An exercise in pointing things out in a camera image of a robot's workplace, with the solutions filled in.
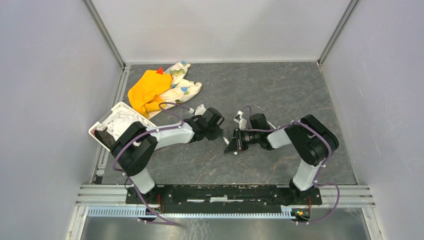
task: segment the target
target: white wall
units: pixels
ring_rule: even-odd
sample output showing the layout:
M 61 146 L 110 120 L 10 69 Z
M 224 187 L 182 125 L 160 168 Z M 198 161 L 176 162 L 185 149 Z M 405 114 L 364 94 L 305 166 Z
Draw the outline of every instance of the white wall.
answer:
M 423 239 L 424 1 L 361 1 L 323 63 L 389 240 Z
M 0 239 L 64 239 L 120 68 L 81 0 L 0 7 Z
M 317 60 L 349 0 L 93 0 L 126 62 Z

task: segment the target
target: white basket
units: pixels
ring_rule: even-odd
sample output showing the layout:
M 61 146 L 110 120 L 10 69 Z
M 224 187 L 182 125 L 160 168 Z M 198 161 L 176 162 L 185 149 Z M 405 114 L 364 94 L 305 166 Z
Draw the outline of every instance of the white basket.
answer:
M 101 144 L 105 149 L 107 149 L 109 151 L 109 148 L 106 147 L 100 140 L 98 140 L 95 135 L 94 135 L 94 131 L 96 130 L 97 126 L 99 126 L 107 117 L 109 117 L 111 114 L 113 114 L 114 112 L 119 111 L 120 109 L 125 108 L 131 112 L 133 112 L 134 114 L 138 115 L 139 117 L 142 118 L 141 123 L 148 127 L 156 127 L 155 124 L 153 124 L 151 121 L 149 121 L 147 118 L 145 118 L 143 115 L 141 115 L 140 113 L 136 112 L 132 107 L 128 106 L 127 104 L 125 104 L 124 102 L 120 101 L 118 102 L 115 106 L 112 107 L 112 109 L 110 109 L 109 112 L 107 112 L 102 118 L 100 118 L 99 121 L 97 121 L 92 127 L 90 127 L 90 129 L 88 130 L 88 134 L 90 134 L 99 144 Z

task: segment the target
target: floor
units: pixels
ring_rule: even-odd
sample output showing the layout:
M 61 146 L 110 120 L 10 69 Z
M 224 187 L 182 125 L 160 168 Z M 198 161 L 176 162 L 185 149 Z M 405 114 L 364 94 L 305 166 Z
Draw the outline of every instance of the floor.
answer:
M 320 215 L 327 210 L 314 208 L 313 211 Z M 170 220 L 181 224 L 181 227 L 146 225 L 129 217 L 87 217 L 81 239 L 371 239 L 360 208 L 337 209 L 325 221 L 297 227 L 287 219 L 170 218 Z
M 132 65 L 123 101 L 129 104 L 127 92 L 146 70 L 170 66 Z M 251 105 L 253 113 L 264 113 L 275 126 L 314 115 L 340 141 L 319 182 L 356 183 L 326 83 L 315 62 L 196 63 L 185 79 L 201 82 L 202 89 L 184 104 L 192 108 L 204 104 L 220 111 L 225 117 L 221 128 L 229 139 L 238 126 L 233 117 L 245 105 Z M 191 117 L 178 107 L 171 110 Z M 178 119 L 161 112 L 151 121 L 162 126 Z M 221 138 L 164 147 L 153 154 L 147 169 L 157 184 L 288 184 L 300 162 L 292 145 L 272 151 L 254 145 L 238 155 L 224 154 L 225 147 Z M 111 164 L 110 156 L 102 183 L 123 184 L 126 178 L 114 172 Z

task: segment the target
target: pile of clothes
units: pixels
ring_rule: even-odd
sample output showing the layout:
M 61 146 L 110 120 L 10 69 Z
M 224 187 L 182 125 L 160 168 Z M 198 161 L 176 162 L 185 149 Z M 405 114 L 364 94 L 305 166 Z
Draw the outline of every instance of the pile of clothes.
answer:
M 202 88 L 200 82 L 184 79 L 191 65 L 178 62 L 163 71 L 147 70 L 140 80 L 128 91 L 131 107 L 147 119 L 160 113 L 159 103 L 171 102 L 182 104 L 194 97 Z M 163 104 L 164 109 L 174 107 Z

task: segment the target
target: orange cloth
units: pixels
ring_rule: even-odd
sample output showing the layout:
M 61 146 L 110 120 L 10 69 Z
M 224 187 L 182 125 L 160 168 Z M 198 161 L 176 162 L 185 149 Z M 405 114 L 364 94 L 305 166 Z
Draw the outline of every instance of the orange cloth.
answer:
M 128 91 L 131 107 L 146 118 L 149 117 L 149 112 L 160 110 L 159 104 L 164 100 L 159 95 L 171 87 L 171 74 L 160 72 L 147 70 Z

